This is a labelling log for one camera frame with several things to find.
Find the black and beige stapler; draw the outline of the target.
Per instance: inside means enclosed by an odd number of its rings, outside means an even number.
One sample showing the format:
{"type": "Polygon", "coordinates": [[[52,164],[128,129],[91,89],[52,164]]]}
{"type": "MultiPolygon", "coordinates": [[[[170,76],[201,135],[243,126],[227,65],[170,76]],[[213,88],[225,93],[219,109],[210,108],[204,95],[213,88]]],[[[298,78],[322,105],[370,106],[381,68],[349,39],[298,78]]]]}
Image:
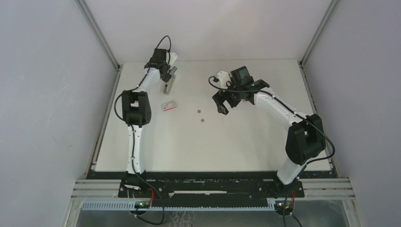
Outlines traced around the black and beige stapler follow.
{"type": "Polygon", "coordinates": [[[176,75],[174,74],[168,82],[165,83],[164,89],[163,89],[163,94],[164,95],[169,95],[171,93],[171,90],[173,88],[174,82],[176,79],[176,75]]]}

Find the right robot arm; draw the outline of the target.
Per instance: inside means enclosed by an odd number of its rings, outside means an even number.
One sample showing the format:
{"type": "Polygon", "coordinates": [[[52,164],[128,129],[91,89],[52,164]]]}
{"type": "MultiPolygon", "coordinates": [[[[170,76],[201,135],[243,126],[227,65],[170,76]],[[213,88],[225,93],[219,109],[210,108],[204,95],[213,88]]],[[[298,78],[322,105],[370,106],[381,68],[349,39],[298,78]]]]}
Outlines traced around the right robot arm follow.
{"type": "Polygon", "coordinates": [[[208,78],[208,83],[217,93],[212,99],[220,114],[228,115],[225,106],[237,107],[241,101],[247,101],[273,116],[287,132],[284,164],[277,172],[277,181],[273,190],[280,197],[292,191],[295,182],[306,167],[318,160],[326,149],[328,139],[323,130],[322,120],[317,114],[305,114],[283,100],[262,80],[254,80],[246,66],[231,72],[220,71],[208,78]]]}

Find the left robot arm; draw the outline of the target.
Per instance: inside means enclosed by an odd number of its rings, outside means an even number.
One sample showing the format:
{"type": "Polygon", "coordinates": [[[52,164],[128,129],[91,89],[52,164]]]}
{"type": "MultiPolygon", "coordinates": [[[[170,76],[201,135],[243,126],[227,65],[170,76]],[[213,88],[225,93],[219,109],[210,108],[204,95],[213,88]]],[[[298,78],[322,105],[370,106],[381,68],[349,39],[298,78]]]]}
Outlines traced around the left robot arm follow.
{"type": "Polygon", "coordinates": [[[172,66],[170,61],[175,55],[169,49],[154,49],[152,57],[144,66],[145,75],[136,88],[124,90],[121,93],[122,119],[128,126],[129,152],[127,175],[133,175],[137,179],[130,184],[130,192],[136,197],[144,196],[148,187],[152,187],[141,176],[145,167],[141,164],[144,134],[147,125],[151,121],[152,111],[148,98],[148,91],[162,80],[168,82],[172,77],[169,70],[172,66]]]}

